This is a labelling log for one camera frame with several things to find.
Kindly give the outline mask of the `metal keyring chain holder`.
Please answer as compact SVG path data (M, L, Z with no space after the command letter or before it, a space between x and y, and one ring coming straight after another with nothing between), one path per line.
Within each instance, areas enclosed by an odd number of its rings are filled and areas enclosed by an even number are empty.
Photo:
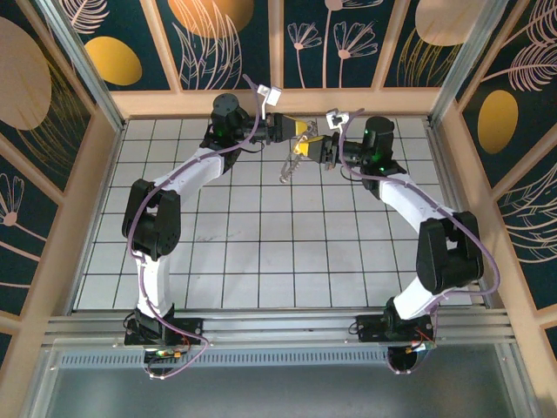
M306 121L309 125L308 131L305 133L309 137L317 136L318 134L318 126L315 121ZM301 137L295 136L293 137L294 145L298 142L298 139ZM285 162L281 168L279 182L282 184L286 184L291 180L293 173L299 168L299 165L302 161L304 156L292 154L292 149L290 150L289 154L286 156Z

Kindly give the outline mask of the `navy panel with pink flowers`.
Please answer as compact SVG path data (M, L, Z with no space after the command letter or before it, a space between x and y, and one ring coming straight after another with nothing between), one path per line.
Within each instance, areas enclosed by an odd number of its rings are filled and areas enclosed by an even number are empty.
M395 0L285 0L284 86L372 85Z

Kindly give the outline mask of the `navy panel with leaf outlines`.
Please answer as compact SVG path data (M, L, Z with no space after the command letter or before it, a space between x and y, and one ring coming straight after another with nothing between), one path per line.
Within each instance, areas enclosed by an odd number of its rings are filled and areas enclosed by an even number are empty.
M155 1L182 90L270 83L268 0Z

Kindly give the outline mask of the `navy panel, oval and feather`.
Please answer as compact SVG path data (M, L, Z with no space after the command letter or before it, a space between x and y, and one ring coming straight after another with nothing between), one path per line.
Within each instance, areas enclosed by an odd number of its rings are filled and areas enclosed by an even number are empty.
M463 110L497 185L557 124L557 0L529 0Z

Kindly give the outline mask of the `navy panel with yellow oval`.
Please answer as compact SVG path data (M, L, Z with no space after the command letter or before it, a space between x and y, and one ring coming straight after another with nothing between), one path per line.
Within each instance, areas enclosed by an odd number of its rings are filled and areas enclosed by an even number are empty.
M140 0L58 0L111 91L168 91Z

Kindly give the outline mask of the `navy panel, beige circle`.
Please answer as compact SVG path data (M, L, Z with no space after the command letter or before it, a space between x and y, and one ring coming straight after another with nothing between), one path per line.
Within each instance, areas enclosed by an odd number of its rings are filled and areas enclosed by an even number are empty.
M386 88L440 88L486 0L410 0Z

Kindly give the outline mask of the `navy panel with feather outlines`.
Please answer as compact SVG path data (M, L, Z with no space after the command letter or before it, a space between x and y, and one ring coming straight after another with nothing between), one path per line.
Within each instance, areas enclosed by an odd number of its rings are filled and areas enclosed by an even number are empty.
M535 307L557 304L557 163L535 165L498 206Z

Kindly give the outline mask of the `navy panel with gold lines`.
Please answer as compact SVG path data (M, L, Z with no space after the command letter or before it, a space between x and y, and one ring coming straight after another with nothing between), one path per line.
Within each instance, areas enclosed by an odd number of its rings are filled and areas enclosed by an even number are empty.
M0 17L0 134L63 191L91 114L21 22Z

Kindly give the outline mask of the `navy panel with single flower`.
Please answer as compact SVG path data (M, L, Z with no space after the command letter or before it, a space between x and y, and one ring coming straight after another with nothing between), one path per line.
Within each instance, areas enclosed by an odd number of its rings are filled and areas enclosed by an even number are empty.
M20 315L57 204L0 156L0 311Z

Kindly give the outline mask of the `perforated grey metal sheet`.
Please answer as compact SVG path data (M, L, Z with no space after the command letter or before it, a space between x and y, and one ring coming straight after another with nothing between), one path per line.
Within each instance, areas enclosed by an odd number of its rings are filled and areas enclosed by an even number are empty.
M380 347L212 349L158 381L138 349L56 347L21 418L543 418L515 354L444 346L403 375Z

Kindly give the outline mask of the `aluminium corner post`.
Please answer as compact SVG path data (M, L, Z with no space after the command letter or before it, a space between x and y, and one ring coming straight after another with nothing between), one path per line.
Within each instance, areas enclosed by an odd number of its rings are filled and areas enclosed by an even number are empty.
M478 20L451 66L441 87L431 113L428 115L430 128L437 127L444 117L467 75L472 71L490 36L507 7L508 0L487 0L480 10Z
M51 25L54 34L76 66L88 90L96 99L103 114L116 133L124 129L125 119L117 108L104 80L99 76L95 65L84 48L78 34L73 30L58 0L33 0L41 10L45 20Z

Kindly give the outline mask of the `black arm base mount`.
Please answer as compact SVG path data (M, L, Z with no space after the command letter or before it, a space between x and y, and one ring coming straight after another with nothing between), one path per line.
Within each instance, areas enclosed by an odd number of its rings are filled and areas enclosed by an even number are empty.
M430 315L402 320L395 313L360 315L356 317L356 331L360 342L434 341Z
M175 318L173 312L169 312L163 319L190 334L197 336L203 333L204 321L201 318ZM163 325L155 318L143 315L139 311L130 313L123 320L124 344L126 346L187 346L200 345L198 338L184 336L175 330Z

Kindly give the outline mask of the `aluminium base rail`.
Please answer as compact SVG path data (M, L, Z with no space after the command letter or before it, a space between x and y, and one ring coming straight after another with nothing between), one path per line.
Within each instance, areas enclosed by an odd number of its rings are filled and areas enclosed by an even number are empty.
M203 336L211 348L354 346L348 332L359 315L377 309L248 309L187 310L178 318L201 318ZM79 311L49 319L42 345L102 342L118 347L124 342L123 311ZM507 312L484 307L441 307L437 311L436 341L440 346L516 342Z

